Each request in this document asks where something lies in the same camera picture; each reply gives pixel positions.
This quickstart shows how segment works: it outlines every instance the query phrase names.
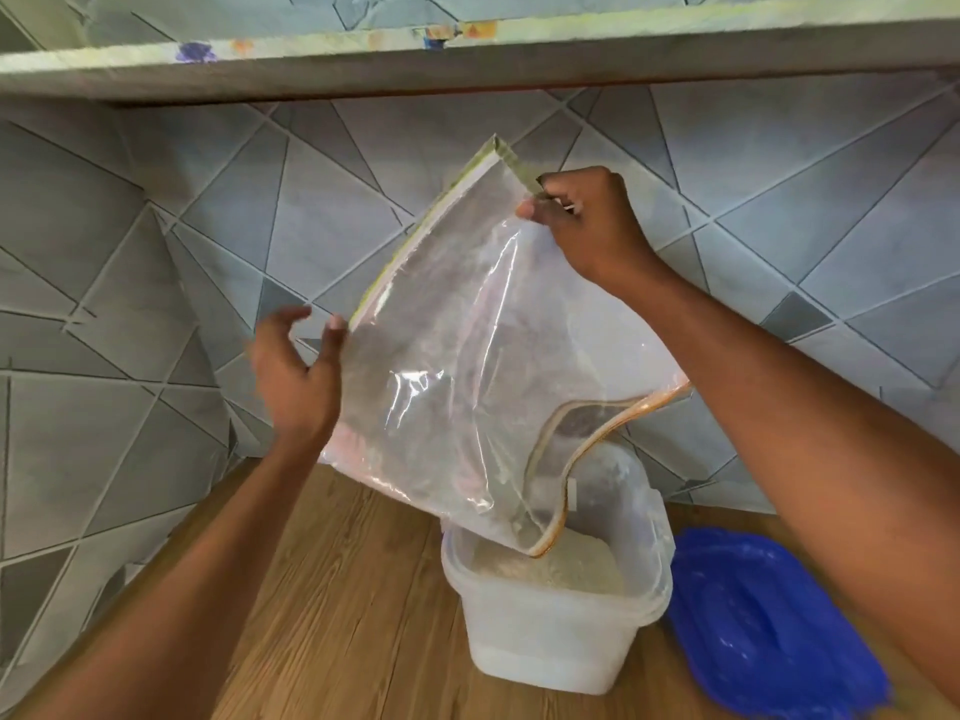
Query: blue plastic lid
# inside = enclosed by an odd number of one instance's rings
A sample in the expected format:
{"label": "blue plastic lid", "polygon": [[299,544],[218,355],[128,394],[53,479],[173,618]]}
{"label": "blue plastic lid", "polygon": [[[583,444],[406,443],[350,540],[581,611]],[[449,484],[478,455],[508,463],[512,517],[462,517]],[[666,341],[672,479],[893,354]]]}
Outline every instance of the blue plastic lid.
{"label": "blue plastic lid", "polygon": [[882,666],[798,559],[761,535],[677,538],[667,616],[694,679],[747,717],[844,718],[888,701]]}

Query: wooden countertop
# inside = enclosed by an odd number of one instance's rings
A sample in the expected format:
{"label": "wooden countertop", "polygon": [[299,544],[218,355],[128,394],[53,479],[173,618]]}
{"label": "wooden countertop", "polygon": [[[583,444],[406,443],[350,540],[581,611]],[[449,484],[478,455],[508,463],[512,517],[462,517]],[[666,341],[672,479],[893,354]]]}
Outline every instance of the wooden countertop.
{"label": "wooden countertop", "polygon": [[[224,479],[113,610],[157,580],[242,482]],[[674,532],[715,525],[770,536],[809,567],[775,516],[668,506]],[[444,577],[438,520],[319,466],[284,533],[234,656],[216,720],[526,720],[729,718],[700,691],[666,621],[641,629],[604,697],[487,677],[471,662],[459,596]],[[817,572],[894,683],[873,716],[958,720],[945,700],[869,620]],[[86,635],[34,694],[90,646]]]}

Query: person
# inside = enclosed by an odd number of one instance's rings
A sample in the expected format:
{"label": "person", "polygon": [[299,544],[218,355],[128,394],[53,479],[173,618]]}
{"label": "person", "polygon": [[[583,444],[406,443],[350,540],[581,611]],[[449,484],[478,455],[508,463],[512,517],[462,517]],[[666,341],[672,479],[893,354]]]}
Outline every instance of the person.
{"label": "person", "polygon": [[[960,703],[960,455],[667,266],[606,168],[545,175],[517,215],[625,302],[673,353],[783,521],[826,574]],[[267,456],[207,530],[37,702],[42,720],[206,720],[281,533],[340,411],[347,325],[309,368],[261,322],[250,358]]]}

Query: blue sticker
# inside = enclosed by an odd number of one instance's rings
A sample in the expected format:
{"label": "blue sticker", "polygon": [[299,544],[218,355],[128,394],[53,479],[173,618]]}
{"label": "blue sticker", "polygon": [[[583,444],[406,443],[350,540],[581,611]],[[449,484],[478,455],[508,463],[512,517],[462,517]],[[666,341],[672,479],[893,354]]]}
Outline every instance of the blue sticker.
{"label": "blue sticker", "polygon": [[176,52],[181,63],[212,63],[217,59],[210,43],[183,43]]}

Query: flour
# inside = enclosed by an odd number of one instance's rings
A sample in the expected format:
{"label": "flour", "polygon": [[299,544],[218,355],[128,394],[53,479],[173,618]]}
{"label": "flour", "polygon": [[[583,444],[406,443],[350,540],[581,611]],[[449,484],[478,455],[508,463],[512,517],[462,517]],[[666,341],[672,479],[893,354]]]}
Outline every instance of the flour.
{"label": "flour", "polygon": [[480,538],[471,568],[527,584],[575,592],[623,594],[623,576],[610,546],[600,538],[564,528],[553,548],[539,558]]}

